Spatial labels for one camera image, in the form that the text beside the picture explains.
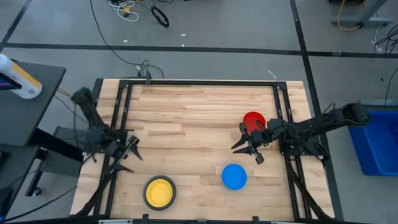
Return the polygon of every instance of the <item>black table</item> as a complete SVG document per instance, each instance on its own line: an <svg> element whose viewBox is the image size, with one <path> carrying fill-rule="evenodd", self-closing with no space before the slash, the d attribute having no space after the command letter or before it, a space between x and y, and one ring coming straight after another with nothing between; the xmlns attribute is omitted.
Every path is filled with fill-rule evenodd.
<svg viewBox="0 0 398 224"><path fill-rule="evenodd" d="M35 159L40 159L42 162L35 172L35 177L30 183L26 196L32 196L43 171L60 173L55 165L52 168L49 166L50 164L65 165L65 160L61 163L56 162L60 157L72 160L74 164L81 164L83 160L79 148L37 128L66 69L33 63L16 63L41 82L43 90L38 97L31 100L22 99L10 91L0 91L0 151L7 153L7 159L0 167L0 188L7 187L20 178L10 185L12 189L10 207Z"/></svg>

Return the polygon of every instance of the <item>blue bin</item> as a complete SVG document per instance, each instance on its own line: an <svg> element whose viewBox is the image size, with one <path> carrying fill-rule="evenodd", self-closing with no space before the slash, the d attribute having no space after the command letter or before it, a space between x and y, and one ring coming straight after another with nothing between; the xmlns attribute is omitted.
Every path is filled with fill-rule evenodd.
<svg viewBox="0 0 398 224"><path fill-rule="evenodd" d="M349 128L365 175L398 176L398 111L369 111L373 120Z"/></svg>

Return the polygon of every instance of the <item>blue bowl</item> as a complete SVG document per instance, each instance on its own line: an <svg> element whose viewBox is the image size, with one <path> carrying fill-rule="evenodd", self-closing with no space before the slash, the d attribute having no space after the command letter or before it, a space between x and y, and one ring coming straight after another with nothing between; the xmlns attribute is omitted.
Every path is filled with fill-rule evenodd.
<svg viewBox="0 0 398 224"><path fill-rule="evenodd" d="M231 190L240 190L248 181L248 175L243 167L238 164L230 164L223 169L223 183Z"/></svg>

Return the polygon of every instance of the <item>concrete floor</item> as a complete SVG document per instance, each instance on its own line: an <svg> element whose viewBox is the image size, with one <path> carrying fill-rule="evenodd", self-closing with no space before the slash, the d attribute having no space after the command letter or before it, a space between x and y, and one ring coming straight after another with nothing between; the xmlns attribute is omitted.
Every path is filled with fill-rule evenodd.
<svg viewBox="0 0 398 224"><path fill-rule="evenodd" d="M0 1L0 40L25 2ZM374 27L342 32L329 23L331 16L337 14L338 4L329 4L326 0L296 0L296 3L307 50L374 52L371 43ZM93 5L110 45L300 50L289 0L175 0L172 4L157 3L170 19L168 29L158 25L140 5L134 7L140 14L136 23L119 18L107 0L93 0ZM388 1L379 15L394 17L398 21L397 8L398 2ZM362 10L362 6L353 4L346 6L344 13L355 14ZM384 38L391 27L381 27L378 39ZM51 47L48 44L104 45L95 27L90 3L82 0L33 0L8 43L43 44L41 46L47 48ZM120 61L108 50L74 48L6 46L3 53L23 62L67 68L62 86L69 92L82 86L92 88L97 78L134 77L137 74L135 66ZM158 50L123 50L117 53L130 62L141 63L148 59L151 64L163 69L165 78L273 80L267 73L271 70L278 80L303 81L312 107L303 59L299 55ZM362 99L384 98L388 79L398 67L398 59L310 57L310 65L319 104L324 110L332 102L342 106ZM160 75L157 70L151 72L153 76ZM397 88L392 87L389 96L398 98ZM62 95L59 97L72 105ZM72 122L71 112L54 99L39 127L52 133L57 126L72 128ZM85 129L86 125L77 120L77 128ZM347 128L332 131L327 136L344 219L351 222L396 223L398 177L363 175ZM29 198L24 197L23 193L30 178L27 178L22 194L8 217L42 205L77 182L74 177L44 174L39 182L43 195ZM16 221L66 217L72 199L73 192L51 206Z"/></svg>

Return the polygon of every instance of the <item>wooden table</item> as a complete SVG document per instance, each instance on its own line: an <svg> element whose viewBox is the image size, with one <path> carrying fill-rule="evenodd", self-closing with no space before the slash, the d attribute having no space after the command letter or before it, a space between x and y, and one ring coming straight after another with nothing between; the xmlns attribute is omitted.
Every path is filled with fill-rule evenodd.
<svg viewBox="0 0 398 224"><path fill-rule="evenodd" d="M303 83L286 83L294 121L309 119ZM97 109L108 124L118 84L118 79L103 80ZM280 99L284 108L282 93ZM126 129L134 129L129 134L141 140L139 152L144 160L130 155L123 161L135 173L118 174L111 218L141 218L147 213L151 219L252 220L258 216L260 220L293 220L278 142L260 149L265 159L261 165L256 164L254 156L233 154L230 150L241 136L238 125L248 111L258 111L267 120L277 118L272 88L134 85ZM81 169L72 214L97 188L103 157L96 157L96 164L89 160ZM241 164L248 174L246 186L239 191L228 190L221 181L221 172L230 163ZM334 217L321 162L313 156L302 156L302 165L308 191L325 213ZM174 204L163 212L147 208L142 199L144 184L158 174L169 176L177 186ZM296 192L300 215L304 217L302 197L297 188ZM102 211L105 203L103 197Z"/></svg>

